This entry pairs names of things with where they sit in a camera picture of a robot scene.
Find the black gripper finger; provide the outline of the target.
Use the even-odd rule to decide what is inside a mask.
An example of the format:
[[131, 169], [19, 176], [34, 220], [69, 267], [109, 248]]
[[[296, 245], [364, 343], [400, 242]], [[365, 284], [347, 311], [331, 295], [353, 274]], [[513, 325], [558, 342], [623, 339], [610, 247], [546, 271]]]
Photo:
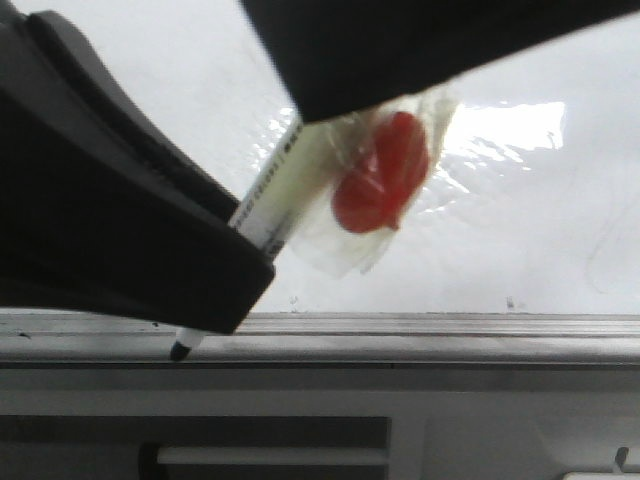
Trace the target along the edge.
[[620, 16], [636, 1], [245, 1], [302, 119], [438, 85]]
[[232, 333], [272, 262], [83, 33], [1, 5], [1, 304]]

